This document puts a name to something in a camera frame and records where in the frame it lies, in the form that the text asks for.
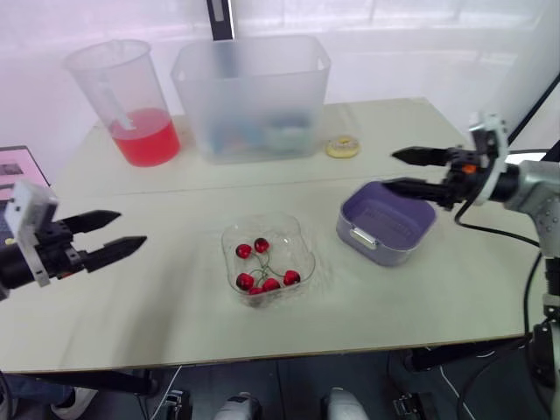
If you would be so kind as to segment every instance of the measuring cup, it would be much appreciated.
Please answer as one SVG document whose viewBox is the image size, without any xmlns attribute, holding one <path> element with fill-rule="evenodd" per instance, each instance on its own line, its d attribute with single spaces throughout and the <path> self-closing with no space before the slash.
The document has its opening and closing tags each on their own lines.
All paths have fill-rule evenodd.
<svg viewBox="0 0 560 420">
<path fill-rule="evenodd" d="M 162 164 L 180 148 L 150 49 L 150 44 L 139 40 L 112 40 L 73 52 L 64 60 L 64 67 L 134 166 Z"/>
</svg>

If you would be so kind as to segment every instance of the white table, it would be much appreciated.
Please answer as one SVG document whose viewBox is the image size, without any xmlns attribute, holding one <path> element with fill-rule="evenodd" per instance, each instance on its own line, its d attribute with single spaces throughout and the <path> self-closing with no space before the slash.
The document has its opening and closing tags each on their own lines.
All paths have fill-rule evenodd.
<svg viewBox="0 0 560 420">
<path fill-rule="evenodd" d="M 105 134 L 92 131 L 56 185 L 58 216 L 96 208 L 122 212 L 109 227 L 77 237 L 78 249 L 125 235 L 149 239 L 131 257 L 93 274 L 15 290 L 0 304 L 3 370 L 231 361 L 520 334 L 522 291 L 536 254 L 528 245 L 456 227 L 441 211 L 399 268 L 377 266 L 338 239 L 340 203 L 358 186 L 430 172 L 395 162 L 392 150 L 462 141 L 421 100 L 329 106 L 325 114 L 340 111 L 347 125 L 331 119 L 331 130 L 350 132 L 363 145 L 358 157 L 344 161 L 319 153 L 216 166 L 187 149 L 176 161 L 140 170 L 120 160 Z M 221 232 L 240 216 L 272 211 L 300 220 L 320 270 L 309 293 L 256 310 L 229 289 Z M 534 237 L 529 218 L 494 203 L 466 218 Z M 539 280 L 531 322 L 540 318 Z"/>
</svg>

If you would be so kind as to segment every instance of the purple basket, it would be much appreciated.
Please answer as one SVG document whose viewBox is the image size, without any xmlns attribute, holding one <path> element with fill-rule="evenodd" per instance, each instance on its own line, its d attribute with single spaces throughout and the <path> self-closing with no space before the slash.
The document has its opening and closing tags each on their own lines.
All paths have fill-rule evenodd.
<svg viewBox="0 0 560 420">
<path fill-rule="evenodd" d="M 393 194 L 380 182 L 365 184 L 340 209 L 342 241 L 386 266 L 404 263 L 436 219 L 425 201 Z"/>
</svg>

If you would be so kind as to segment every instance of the plastic storage box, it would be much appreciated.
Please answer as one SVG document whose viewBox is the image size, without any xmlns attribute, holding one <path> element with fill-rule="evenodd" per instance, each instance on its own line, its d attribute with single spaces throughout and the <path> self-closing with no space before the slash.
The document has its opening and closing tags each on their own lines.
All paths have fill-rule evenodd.
<svg viewBox="0 0 560 420">
<path fill-rule="evenodd" d="M 257 238 L 264 238 L 269 243 L 266 252 L 256 252 L 254 242 Z M 240 258 L 236 254 L 236 248 L 241 244 L 252 247 L 250 256 Z M 315 256 L 305 244 L 298 220 L 285 213 L 239 219 L 224 231 L 221 246 L 226 258 L 227 282 L 245 305 L 264 307 L 278 299 L 301 294 L 309 287 L 315 272 Z M 287 270 L 295 270 L 300 275 L 299 282 L 286 286 L 284 274 Z M 281 287 L 250 295 L 236 285 L 241 273 L 253 276 L 255 287 L 262 286 L 267 278 L 274 278 Z"/>
<path fill-rule="evenodd" d="M 246 162 L 314 152 L 330 65 L 313 37 L 198 41 L 171 77 L 202 154 Z"/>
<path fill-rule="evenodd" d="M 336 230 L 342 241 L 370 260 L 395 266 L 407 260 L 435 219 L 427 202 L 399 197 L 370 182 L 342 205 Z"/>
</svg>

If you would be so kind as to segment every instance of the pink liquid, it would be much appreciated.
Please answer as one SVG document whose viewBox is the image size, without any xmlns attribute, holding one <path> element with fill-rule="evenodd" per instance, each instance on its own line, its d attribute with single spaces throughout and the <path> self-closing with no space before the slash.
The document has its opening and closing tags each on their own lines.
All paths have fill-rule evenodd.
<svg viewBox="0 0 560 420">
<path fill-rule="evenodd" d="M 127 117 L 134 129 L 124 129 L 119 122 L 113 122 L 109 131 L 131 165 L 160 165 L 177 155 L 179 139 L 167 112 L 143 108 L 129 112 Z"/>
</svg>

